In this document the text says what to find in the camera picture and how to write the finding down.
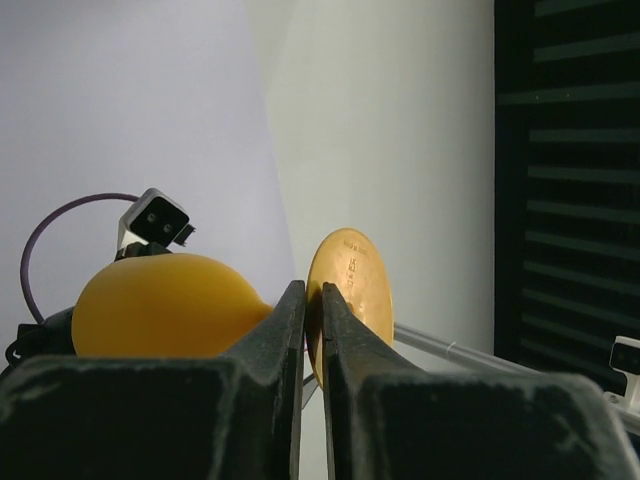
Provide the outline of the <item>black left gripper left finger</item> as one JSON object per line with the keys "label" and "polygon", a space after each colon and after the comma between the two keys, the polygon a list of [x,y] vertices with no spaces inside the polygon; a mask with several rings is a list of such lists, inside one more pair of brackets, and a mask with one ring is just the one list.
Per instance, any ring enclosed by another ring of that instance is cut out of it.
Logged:
{"label": "black left gripper left finger", "polygon": [[41,356],[1,385],[5,479],[295,479],[302,281],[209,360]]}

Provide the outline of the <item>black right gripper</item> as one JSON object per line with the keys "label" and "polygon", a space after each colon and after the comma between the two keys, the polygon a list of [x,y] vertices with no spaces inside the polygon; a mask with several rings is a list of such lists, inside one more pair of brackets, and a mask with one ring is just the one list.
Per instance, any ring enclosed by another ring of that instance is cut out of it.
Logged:
{"label": "black right gripper", "polygon": [[40,355],[74,355],[71,337],[73,308],[48,317],[43,324],[20,324],[16,339],[7,347],[9,368]]}

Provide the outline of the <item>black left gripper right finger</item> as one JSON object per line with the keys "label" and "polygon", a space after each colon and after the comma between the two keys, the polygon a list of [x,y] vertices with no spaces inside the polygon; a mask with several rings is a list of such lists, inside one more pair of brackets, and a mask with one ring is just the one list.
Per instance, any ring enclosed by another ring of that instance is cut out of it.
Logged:
{"label": "black left gripper right finger", "polygon": [[431,374],[322,290],[333,479],[635,479],[600,389],[576,375]]}

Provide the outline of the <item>yellow wine glass front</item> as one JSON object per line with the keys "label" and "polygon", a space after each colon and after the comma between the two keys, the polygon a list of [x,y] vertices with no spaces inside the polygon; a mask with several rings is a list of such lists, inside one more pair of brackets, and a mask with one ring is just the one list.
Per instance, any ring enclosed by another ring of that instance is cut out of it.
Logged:
{"label": "yellow wine glass front", "polygon": [[[330,233],[309,268],[306,298],[335,285],[350,312],[386,344],[394,338],[392,293],[382,257],[353,228]],[[253,330],[273,307],[230,266],[187,253],[130,256],[84,287],[71,320],[84,357],[210,358]]]}

